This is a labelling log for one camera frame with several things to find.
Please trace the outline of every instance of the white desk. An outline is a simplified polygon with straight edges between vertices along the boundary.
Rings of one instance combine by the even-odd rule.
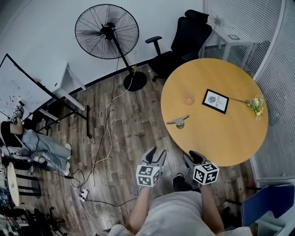
[[[247,50],[243,57],[240,67],[243,68],[245,63],[251,53],[254,43],[259,42],[257,39],[249,37],[250,35],[241,32],[239,29],[231,27],[219,27],[216,26],[213,30],[213,33],[218,37],[218,48],[221,49],[222,41],[225,43],[225,49],[222,56],[222,60],[227,61],[230,54],[230,48],[232,46],[242,45],[247,46]],[[229,35],[236,35],[239,37],[239,40],[234,40],[229,37]]]
[[[75,80],[80,87],[85,91],[86,87],[81,82],[81,80],[75,75],[75,73],[70,69],[67,61],[58,58],[57,56],[51,56],[47,58],[47,64],[43,67],[43,76],[41,78],[41,83],[52,93],[57,95],[58,97],[65,97],[75,106],[77,106],[82,111],[85,111],[85,107],[76,101],[72,96],[70,96],[65,90],[62,88],[62,82],[65,77],[65,73],[68,70],[69,74]],[[40,109],[44,115],[50,117],[53,120],[57,120],[58,118],[54,115],[48,113],[47,111]]]

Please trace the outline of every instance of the round wooden table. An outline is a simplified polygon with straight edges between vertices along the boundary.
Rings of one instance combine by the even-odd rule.
[[[256,82],[229,62],[209,58],[187,62],[169,76],[162,91],[165,123],[189,115],[183,129],[166,124],[171,137],[184,152],[197,151],[218,166],[248,160],[266,136],[266,103],[260,120],[245,103],[232,99],[223,114],[202,105],[207,89],[243,101],[262,95]],[[194,102],[186,105],[187,98],[194,98]]]
[[[31,185],[34,187],[18,186],[17,178],[31,180],[32,181]],[[16,174],[14,165],[12,162],[10,162],[7,167],[7,181],[8,181],[8,188],[10,191],[11,198],[17,207],[19,206],[20,195],[35,196],[36,198],[40,198],[41,196],[41,188],[40,188],[38,179],[36,177]],[[32,190],[33,193],[19,192],[19,189]]]

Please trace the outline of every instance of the electrical cable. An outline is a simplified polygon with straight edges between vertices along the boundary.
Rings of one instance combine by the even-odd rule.
[[[126,203],[128,203],[128,202],[130,202],[130,201],[133,201],[133,200],[136,200],[137,199],[137,197],[136,198],[133,198],[133,199],[130,199],[130,200],[128,200],[128,201],[126,201],[126,202],[124,202],[124,203],[122,203],[122,204],[120,204],[120,205],[113,205],[113,204],[111,204],[111,203],[108,203],[108,202],[105,202],[105,201],[95,201],[95,200],[85,200],[85,201],[90,201],[90,202],[100,202],[100,203],[104,203],[104,204],[108,204],[108,205],[110,205],[110,206],[113,206],[113,207],[121,207],[121,206],[123,206],[124,204],[126,204]]]
[[[88,219],[90,219],[90,221],[92,222],[92,224],[94,225],[94,227],[97,229],[97,231],[98,231],[98,232],[100,232],[100,231],[98,230],[98,228],[95,226],[95,224],[93,223],[92,219],[91,219],[91,218],[89,217],[89,215],[87,214],[87,212],[86,212],[86,210],[85,210],[85,208],[83,207],[83,205],[82,205],[82,203],[81,203],[81,202],[80,202],[80,204],[81,204],[81,206],[82,206],[83,210],[85,211],[85,213],[86,213],[86,215],[87,215]]]
[[[117,68],[116,68],[116,71],[118,70],[118,65],[119,65],[119,58],[118,58],[118,61],[117,61]],[[113,94],[114,94],[114,90],[115,90],[115,79],[116,79],[116,76],[117,76],[117,75],[114,76],[114,80],[113,80],[112,98],[113,98]],[[102,143],[103,137],[104,137],[105,132],[106,132],[106,124],[107,124],[107,122],[105,123],[105,127],[104,127],[104,130],[103,130],[103,132],[102,132],[102,136],[101,136],[101,139],[100,139],[99,148],[98,148],[98,151],[97,151],[97,154],[96,154],[96,157],[95,157],[95,161],[94,161],[94,163],[96,163],[96,161],[97,161],[97,157],[98,157],[98,154],[99,154],[99,152],[100,152],[101,143]],[[91,172],[88,174],[87,179],[81,184],[81,186],[79,186],[79,190],[80,190],[80,192],[82,192],[81,188],[87,183],[87,181],[89,180],[89,178],[90,178],[91,173],[93,172],[93,170],[94,170],[94,167],[92,168]]]
[[[136,64],[135,64],[135,70],[134,70],[133,76],[134,76],[135,73],[136,73],[136,69],[137,69],[137,67],[136,67]],[[107,107],[106,107],[106,114],[108,114],[108,112],[107,112],[107,109],[108,109],[108,108],[109,108],[109,113],[110,113],[112,102],[113,102],[116,98],[119,98],[119,97],[123,96],[125,93],[128,92],[128,90],[130,89],[131,84],[132,84],[133,76],[131,77],[131,82],[130,82],[130,85],[129,85],[129,87],[127,88],[127,90],[126,90],[124,93],[122,93],[121,95],[119,95],[119,96],[113,98],[113,99],[111,100],[111,102],[109,103],[109,105],[107,105]],[[108,155],[106,156],[106,158],[101,159],[101,160],[95,162],[95,164],[94,164],[94,166],[93,166],[93,168],[92,168],[92,177],[93,177],[94,185],[93,185],[92,187],[90,187],[90,188],[87,188],[86,190],[88,190],[88,189],[92,189],[92,188],[95,187],[95,178],[94,178],[94,172],[93,172],[93,169],[94,169],[95,165],[96,165],[97,163],[101,162],[101,161],[106,160],[106,159],[110,156],[110,153],[111,153],[111,150],[112,150],[112,137],[111,137],[111,133],[110,133],[109,126],[108,126],[108,120],[109,120],[109,119],[108,119],[108,116],[107,116],[107,117],[106,117],[106,128],[107,128],[107,131],[108,131],[108,133],[109,133],[109,137],[110,137],[110,141],[111,141],[111,148],[110,148],[110,151],[109,151]]]

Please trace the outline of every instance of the power strip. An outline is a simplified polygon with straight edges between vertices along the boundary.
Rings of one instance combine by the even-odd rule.
[[[81,194],[81,197],[79,197],[79,199],[82,202],[85,202],[85,200],[87,200],[88,194],[89,194],[88,190],[83,189],[82,194]]]

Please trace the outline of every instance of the black office chair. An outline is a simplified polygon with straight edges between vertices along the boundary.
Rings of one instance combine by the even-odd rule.
[[[177,67],[199,58],[199,50],[212,32],[211,26],[206,24],[208,15],[188,10],[185,16],[178,20],[176,35],[171,45],[172,51],[161,54],[158,44],[158,40],[162,39],[160,36],[146,40],[146,43],[154,43],[158,53],[158,56],[148,63],[158,74],[152,81],[157,78],[167,79]]]

